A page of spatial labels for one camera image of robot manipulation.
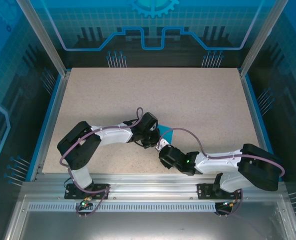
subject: blue wall panel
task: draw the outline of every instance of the blue wall panel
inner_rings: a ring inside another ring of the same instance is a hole
[[[126,54],[128,67],[208,66],[202,63],[204,58],[216,58],[209,67],[239,67],[274,0],[32,4],[68,68],[109,67],[106,57],[113,51]],[[96,61],[85,61],[91,58]]]
[[[296,191],[296,0],[284,12],[249,76],[275,154],[283,159],[289,192]]]
[[[16,1],[0,0],[0,239],[25,177],[10,158],[30,161],[57,75]]]

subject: white robotic arm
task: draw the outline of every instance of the white robotic arm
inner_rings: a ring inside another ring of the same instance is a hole
[[[83,121],[60,141],[57,148],[61,155],[64,155],[82,136],[90,132],[94,133],[76,145],[65,157],[72,177],[82,189],[89,188],[92,184],[86,165],[98,147],[111,143],[136,143],[138,141],[141,141],[144,148],[157,145],[160,139],[157,129],[158,120],[147,112],[136,126],[133,124],[135,121],[137,119],[111,127],[90,126]],[[209,157],[198,151],[184,154],[164,139],[160,142],[161,144],[156,149],[159,151],[159,159],[165,167],[174,167],[190,176],[217,174],[216,181],[219,181],[220,189],[223,191],[232,193],[237,189],[251,186],[267,191],[278,189],[279,168],[253,158],[240,157],[240,155],[251,154],[267,158],[272,162],[279,161],[274,155],[251,144],[245,144],[242,149],[234,152],[214,153]]]

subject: metal pole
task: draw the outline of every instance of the metal pole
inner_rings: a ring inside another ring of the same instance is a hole
[[[110,66],[110,62],[109,62],[109,57],[106,56],[106,59],[107,59],[107,62],[108,62],[108,66],[111,67],[111,66]]]
[[[260,49],[262,48],[264,42],[268,38],[268,35],[274,25],[276,24],[279,16],[281,15],[284,7],[286,6],[288,0],[277,0],[272,7],[267,19],[265,20],[257,38],[255,39],[248,55],[246,56],[242,66],[241,66],[241,77],[244,77],[249,71],[252,63],[257,57]]]
[[[44,49],[46,50],[48,56],[50,57],[52,63],[54,64],[55,68],[59,72],[59,74],[63,77],[66,76],[66,68],[57,53],[54,45],[51,42],[50,37],[48,36],[46,30],[44,29],[36,11],[34,10],[33,6],[31,5],[29,0],[17,0],[21,10],[23,11],[24,15],[26,16],[27,20],[29,21],[31,27],[33,28],[34,32],[36,33],[37,37],[39,38],[41,44],[43,45]]]
[[[17,160],[21,160],[21,161],[25,162],[26,164],[29,164],[30,165],[30,163],[28,161],[23,160],[20,156],[17,156]]]

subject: black bracket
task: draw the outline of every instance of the black bracket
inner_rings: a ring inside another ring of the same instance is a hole
[[[197,194],[199,200],[235,200],[234,192],[220,190],[220,193],[213,190],[213,184],[197,184]],[[241,193],[238,193],[238,199],[241,199]]]
[[[87,190],[88,191],[98,191],[98,190],[106,189],[109,186],[110,186],[109,184],[105,184],[105,183],[104,184],[93,184],[92,189],[87,189]],[[103,195],[104,195],[104,192],[100,192],[95,195],[85,193],[85,192],[81,191],[79,188],[77,188],[74,183],[73,184],[69,183],[69,184],[67,184],[67,187],[66,187],[64,199],[82,200],[82,199],[85,199],[89,196],[92,196],[93,200],[100,200],[100,199],[102,199]]]

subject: wooden work surface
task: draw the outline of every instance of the wooden work surface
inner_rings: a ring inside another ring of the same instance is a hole
[[[194,132],[208,153],[229,152],[258,140],[236,68],[73,68],[54,128],[44,173],[66,173],[58,142],[80,121],[110,126],[136,118],[143,107],[168,127]],[[195,139],[175,131],[172,144],[199,151]],[[87,165],[91,173],[166,174],[154,148],[106,145]]]

